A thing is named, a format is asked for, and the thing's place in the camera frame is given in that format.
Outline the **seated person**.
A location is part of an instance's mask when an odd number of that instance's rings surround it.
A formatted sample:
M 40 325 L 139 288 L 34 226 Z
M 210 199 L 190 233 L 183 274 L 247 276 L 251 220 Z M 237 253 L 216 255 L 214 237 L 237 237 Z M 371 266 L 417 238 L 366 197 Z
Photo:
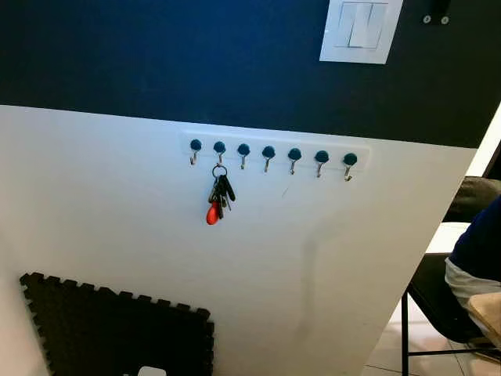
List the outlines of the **seated person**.
M 445 280 L 469 310 L 472 296 L 501 291 L 501 198 L 476 215 L 446 260 Z

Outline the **black wall bracket with screws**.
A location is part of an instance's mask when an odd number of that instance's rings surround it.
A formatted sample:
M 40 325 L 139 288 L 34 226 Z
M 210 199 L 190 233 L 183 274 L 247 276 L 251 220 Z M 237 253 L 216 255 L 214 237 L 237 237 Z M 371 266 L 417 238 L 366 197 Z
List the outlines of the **black wall bracket with screws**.
M 423 15 L 425 25 L 447 25 L 451 21 L 450 7 L 453 0 L 429 0 L 429 8 Z

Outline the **black chair with metal frame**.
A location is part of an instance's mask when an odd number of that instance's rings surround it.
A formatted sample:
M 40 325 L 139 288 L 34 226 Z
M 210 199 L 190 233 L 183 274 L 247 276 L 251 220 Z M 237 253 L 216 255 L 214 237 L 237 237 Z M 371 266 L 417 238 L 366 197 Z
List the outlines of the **black chair with metal frame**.
M 472 222 L 476 214 L 488 207 L 500 193 L 500 180 L 465 176 L 450 204 L 443 222 Z M 427 253 L 416 268 L 401 298 L 401 361 L 402 373 L 410 376 L 412 356 L 458 353 L 498 355 L 499 350 L 483 335 L 456 301 L 445 282 L 445 253 Z M 432 327 L 448 340 L 467 345 L 465 349 L 414 352 L 409 349 L 408 301 L 413 300 Z

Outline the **black foam puzzle mat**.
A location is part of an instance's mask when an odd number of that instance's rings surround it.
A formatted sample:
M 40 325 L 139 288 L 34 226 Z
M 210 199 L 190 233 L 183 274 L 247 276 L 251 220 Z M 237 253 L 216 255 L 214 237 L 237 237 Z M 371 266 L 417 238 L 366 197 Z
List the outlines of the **black foam puzzle mat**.
M 50 376 L 212 376 L 210 311 L 43 273 L 20 277 Z

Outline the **white double light switch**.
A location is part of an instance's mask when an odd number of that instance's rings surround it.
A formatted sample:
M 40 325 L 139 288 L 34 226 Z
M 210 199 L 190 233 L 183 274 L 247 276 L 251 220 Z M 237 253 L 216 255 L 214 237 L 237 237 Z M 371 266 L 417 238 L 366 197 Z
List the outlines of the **white double light switch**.
M 403 0 L 330 0 L 319 60 L 385 64 Z

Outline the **key bunch with red fob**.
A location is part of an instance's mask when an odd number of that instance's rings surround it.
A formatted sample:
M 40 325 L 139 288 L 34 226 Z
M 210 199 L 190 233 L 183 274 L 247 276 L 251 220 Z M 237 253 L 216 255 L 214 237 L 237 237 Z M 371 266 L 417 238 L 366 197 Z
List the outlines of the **key bunch with red fob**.
M 232 207 L 232 202 L 236 200 L 235 190 L 230 185 L 228 169 L 223 164 L 217 164 L 211 169 L 214 183 L 210 190 L 207 202 L 210 207 L 205 215 L 205 222 L 208 225 L 215 225 L 223 219 L 225 211 Z

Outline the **white key hook rack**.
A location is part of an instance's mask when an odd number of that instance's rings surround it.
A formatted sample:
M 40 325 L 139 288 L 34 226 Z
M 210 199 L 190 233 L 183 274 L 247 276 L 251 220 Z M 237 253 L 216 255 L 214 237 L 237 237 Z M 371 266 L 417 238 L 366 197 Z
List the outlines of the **white key hook rack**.
M 326 150 L 330 155 L 330 160 L 323 165 L 321 178 L 327 175 L 340 176 L 344 178 L 344 166 L 341 158 L 346 153 L 358 155 L 358 162 L 351 169 L 351 175 L 364 172 L 369 167 L 373 159 L 372 148 L 362 144 L 341 143 L 341 141 L 311 141 L 297 139 L 297 137 L 264 137 L 235 135 L 235 133 L 224 132 L 198 132 L 197 130 L 186 129 L 178 134 L 178 149 L 180 153 L 190 158 L 189 141 L 199 139 L 203 143 L 203 149 L 198 154 L 197 164 L 216 165 L 216 153 L 214 152 L 215 141 L 222 141 L 226 145 L 227 151 L 223 155 L 223 165 L 237 172 L 260 172 L 264 173 L 264 158 L 261 156 L 262 148 L 273 146 L 276 156 L 271 161 L 269 172 L 289 173 L 290 161 L 287 158 L 290 148 L 300 148 L 303 157 L 296 163 L 295 175 L 315 176 L 316 163 L 314 156 L 316 151 Z M 240 169 L 240 157 L 237 154 L 237 147 L 241 143 L 246 143 L 250 147 L 250 154 L 246 160 L 246 168 Z

